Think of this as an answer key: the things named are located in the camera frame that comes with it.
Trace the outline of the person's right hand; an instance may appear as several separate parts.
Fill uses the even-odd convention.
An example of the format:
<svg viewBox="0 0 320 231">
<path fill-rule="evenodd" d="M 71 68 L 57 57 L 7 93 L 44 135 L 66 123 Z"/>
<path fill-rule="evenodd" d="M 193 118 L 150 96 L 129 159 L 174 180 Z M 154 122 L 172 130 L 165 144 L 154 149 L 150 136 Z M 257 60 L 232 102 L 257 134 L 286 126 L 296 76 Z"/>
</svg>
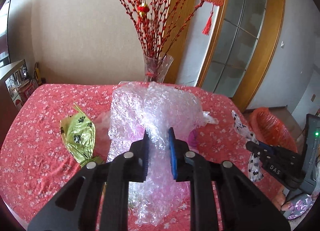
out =
<svg viewBox="0 0 320 231">
<path fill-rule="evenodd" d="M 288 210 L 293 210 L 294 205 L 292 202 L 285 202 L 286 197 L 283 193 L 283 189 L 280 189 L 277 193 L 277 195 L 273 198 L 272 203 L 278 210 L 282 211 L 288 211 Z"/>
</svg>

